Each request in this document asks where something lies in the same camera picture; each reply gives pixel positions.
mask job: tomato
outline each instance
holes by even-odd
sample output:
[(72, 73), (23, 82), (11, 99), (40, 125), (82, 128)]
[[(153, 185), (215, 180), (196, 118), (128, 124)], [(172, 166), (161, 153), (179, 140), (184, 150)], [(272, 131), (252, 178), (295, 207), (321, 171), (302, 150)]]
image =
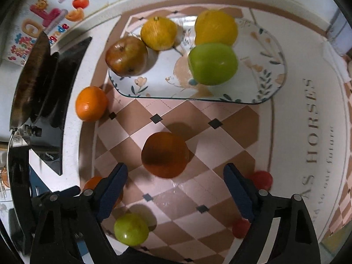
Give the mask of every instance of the tomato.
[[(99, 176), (95, 176), (93, 178), (91, 178), (89, 181), (87, 181), (87, 183), (84, 185), (84, 188), (82, 191), (85, 191), (85, 190), (88, 190), (88, 189), (91, 189), (91, 190), (94, 190), (95, 187), (98, 185), (98, 183), (102, 180), (103, 178), (102, 177), (99, 177)], [(117, 199), (117, 201), (115, 202), (114, 204), (114, 207), (113, 209), (122, 201), (124, 197), (124, 191), (122, 190), (121, 193), (120, 193), (120, 196), (119, 198)]]
[(250, 177), (250, 180), (253, 181), (257, 190), (266, 190), (269, 191), (272, 186), (272, 175), (266, 171), (257, 171), (254, 172)]
[(235, 221), (232, 225), (232, 234), (238, 239), (246, 237), (249, 228), (251, 227), (250, 222), (245, 218), (240, 218)]
[(77, 8), (86, 8), (89, 5), (89, 0), (73, 0), (72, 1), (72, 6), (77, 9)]

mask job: red apple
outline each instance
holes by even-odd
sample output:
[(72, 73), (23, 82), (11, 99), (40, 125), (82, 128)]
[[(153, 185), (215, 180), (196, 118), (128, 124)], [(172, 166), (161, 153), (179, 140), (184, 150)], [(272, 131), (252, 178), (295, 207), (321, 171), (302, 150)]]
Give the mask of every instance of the red apple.
[(140, 75), (147, 65), (148, 50), (139, 38), (124, 37), (107, 50), (105, 61), (118, 76)]

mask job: ceramic plate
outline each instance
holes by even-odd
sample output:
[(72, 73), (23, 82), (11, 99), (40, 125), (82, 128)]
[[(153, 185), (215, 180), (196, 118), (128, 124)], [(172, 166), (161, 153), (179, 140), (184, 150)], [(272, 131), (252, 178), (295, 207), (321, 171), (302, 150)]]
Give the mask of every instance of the ceramic plate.
[[(148, 49), (146, 71), (138, 77), (119, 77), (109, 70), (114, 87), (125, 96), (138, 98), (199, 99), (243, 104), (260, 104), (273, 96), (286, 79), (286, 61), (276, 39), (257, 24), (235, 19), (238, 38), (233, 50), (238, 58), (237, 73), (216, 86), (198, 84), (188, 68), (187, 56), (195, 46), (196, 16), (171, 18), (183, 29), (174, 49), (154, 52)], [(140, 37), (141, 26), (129, 35)]]

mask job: orange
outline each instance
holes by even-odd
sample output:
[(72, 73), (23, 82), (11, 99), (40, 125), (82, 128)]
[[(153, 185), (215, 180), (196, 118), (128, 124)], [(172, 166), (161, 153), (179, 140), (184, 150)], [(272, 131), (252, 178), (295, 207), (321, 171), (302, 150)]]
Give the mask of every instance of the orange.
[(108, 106), (108, 98), (99, 87), (89, 86), (83, 89), (76, 100), (76, 113), (83, 121), (99, 120)]
[(149, 136), (141, 157), (144, 167), (151, 174), (174, 178), (186, 168), (189, 150), (181, 137), (170, 132), (158, 132)]
[[(102, 177), (98, 177), (95, 176), (93, 178), (91, 178), (89, 181), (86, 182), (86, 184), (84, 185), (83, 191), (91, 189), (94, 190), (95, 187), (98, 185), (98, 183), (102, 180)], [(117, 199), (117, 201), (114, 204), (113, 209), (122, 201), (122, 199), (124, 198), (124, 191), (121, 191), (121, 194), (119, 196), (119, 198)]]
[(175, 43), (177, 25), (165, 17), (153, 17), (140, 30), (141, 40), (155, 51), (165, 51)]

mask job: green apple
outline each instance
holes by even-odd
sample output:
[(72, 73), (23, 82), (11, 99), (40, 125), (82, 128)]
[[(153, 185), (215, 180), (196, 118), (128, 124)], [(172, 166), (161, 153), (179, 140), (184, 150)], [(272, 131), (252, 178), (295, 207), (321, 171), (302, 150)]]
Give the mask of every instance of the green apple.
[(137, 214), (126, 213), (115, 221), (115, 237), (128, 246), (137, 246), (148, 238), (149, 228)]
[(234, 76), (238, 61), (232, 47), (221, 43), (208, 43), (191, 50), (188, 66), (198, 83), (218, 85)]

